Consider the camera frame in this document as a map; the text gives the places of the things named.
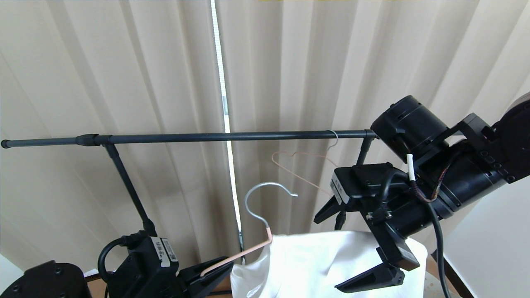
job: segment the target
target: white shirt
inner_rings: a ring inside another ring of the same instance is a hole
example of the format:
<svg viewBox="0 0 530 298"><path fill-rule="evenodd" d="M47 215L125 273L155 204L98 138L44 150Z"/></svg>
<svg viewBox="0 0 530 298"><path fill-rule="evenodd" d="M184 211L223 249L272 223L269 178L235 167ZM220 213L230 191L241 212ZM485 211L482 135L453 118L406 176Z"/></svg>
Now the white shirt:
<svg viewBox="0 0 530 298"><path fill-rule="evenodd" d="M375 250L379 245L371 233L334 231L275 235L255 262L234 265L232 295L234 298L421 298L427 250L413 239L406 242L420 267L403 270L403 285L347 294L336 289L335 285L382 262Z"/></svg>

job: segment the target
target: curtain fold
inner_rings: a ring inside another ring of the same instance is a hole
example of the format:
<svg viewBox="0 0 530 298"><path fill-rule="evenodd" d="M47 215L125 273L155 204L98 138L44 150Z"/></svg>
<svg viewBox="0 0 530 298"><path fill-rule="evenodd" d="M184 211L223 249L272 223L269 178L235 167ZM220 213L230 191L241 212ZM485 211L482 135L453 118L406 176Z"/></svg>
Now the curtain fold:
<svg viewBox="0 0 530 298"><path fill-rule="evenodd" d="M210 2L2 2L2 138L223 132ZM238 251L226 144L117 145L181 266ZM2 150L0 251L84 271L142 222L101 147ZM116 269L125 249L109 254Z"/></svg>
<svg viewBox="0 0 530 298"><path fill-rule="evenodd" d="M527 92L530 24L526 0L493 1L216 1L232 131L365 129L390 104L414 95L452 126L475 112L490 124ZM275 166L275 151L326 154L334 140L234 144L239 198L253 185L278 181L256 194L252 209L275 234L333 229L314 214L329 199ZM355 164L361 140L339 140L329 157ZM280 163L330 192L334 166L286 154ZM401 161L374 141L367 163ZM472 209L444 220L449 234ZM264 229L241 208L244 245ZM348 214L345 229L365 230ZM413 236L434 248L431 228Z"/></svg>

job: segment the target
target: white wall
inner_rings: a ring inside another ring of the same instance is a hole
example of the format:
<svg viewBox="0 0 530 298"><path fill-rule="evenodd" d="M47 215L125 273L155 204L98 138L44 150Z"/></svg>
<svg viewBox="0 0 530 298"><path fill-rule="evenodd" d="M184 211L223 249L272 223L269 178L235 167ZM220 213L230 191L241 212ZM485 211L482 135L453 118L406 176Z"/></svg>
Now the white wall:
<svg viewBox="0 0 530 298"><path fill-rule="evenodd" d="M12 282L23 274L24 272L19 267L0 255L0 293L3 293Z"/></svg>
<svg viewBox="0 0 530 298"><path fill-rule="evenodd" d="M445 257L476 298L530 292L530 181L482 198L445 241Z"/></svg>

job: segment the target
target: silver metal hook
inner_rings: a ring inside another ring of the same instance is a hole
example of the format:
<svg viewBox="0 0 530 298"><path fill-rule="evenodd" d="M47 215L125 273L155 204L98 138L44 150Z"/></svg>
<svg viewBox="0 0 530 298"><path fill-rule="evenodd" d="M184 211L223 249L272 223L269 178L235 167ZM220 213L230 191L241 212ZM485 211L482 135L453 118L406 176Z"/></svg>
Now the silver metal hook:
<svg viewBox="0 0 530 298"><path fill-rule="evenodd" d="M267 222L267 220L266 220L265 218L263 218L263 217L259 216L258 214L256 214L256 213L250 211L250 209L249 209L249 196L250 196L250 194L251 194L253 191L255 191L256 189L258 189L258 188L260 188L260 187L262 187L262 186L265 186L265 185L276 185L276 186L279 186L279 187L281 187L283 190L285 190L285 191L286 191L290 196L292 196L292 197L298 197L298 194L294 194L294 193L290 192L285 186L283 186L283 185L281 185L281 184L279 184L279 183L276 183L276 182L264 182L264 183L260 183L260 184L258 184L258 185L256 185L256 186L254 186L253 188L251 188L251 189L249 190L249 192L246 193L246 195L245 195L245 208L246 208L246 210L250 213L250 215L254 216L255 218L257 218L257 219L259 219L259 220L261 220L261 221L265 224L265 227L269 227L269 223Z"/></svg>
<svg viewBox="0 0 530 298"><path fill-rule="evenodd" d="M331 148L335 147L335 146L338 144L338 142L339 142L339 135L335 132L335 130L328 129L327 131L334 133L334 134L335 134L335 137L337 137L337 139L335 140L335 144L333 144L333 145L331 145L331 146L328 147L328 150L327 150L327 151L329 151Z"/></svg>

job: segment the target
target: clothing rack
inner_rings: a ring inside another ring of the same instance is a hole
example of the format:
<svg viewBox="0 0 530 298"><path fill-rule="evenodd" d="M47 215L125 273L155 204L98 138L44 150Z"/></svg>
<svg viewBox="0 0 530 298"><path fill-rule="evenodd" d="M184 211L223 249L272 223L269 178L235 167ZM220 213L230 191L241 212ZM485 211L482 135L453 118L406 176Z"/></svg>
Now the clothing rack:
<svg viewBox="0 0 530 298"><path fill-rule="evenodd" d="M152 134L152 135L99 135L87 134L66 138L2 140L3 148L79 145L103 146L112 159L120 177L131 196L144 230L150 236L157 236L154 223L148 218L147 213L136 193L133 182L129 178L125 166L120 158L115 144L141 144L141 143L185 143L185 142L219 142L219 141L264 141L283 139L331 139L331 138L362 138L363 143L357 159L357 165L363 164L370 145L377 135L369 130L313 130L301 132L249 132L249 133L205 133L205 134Z"/></svg>

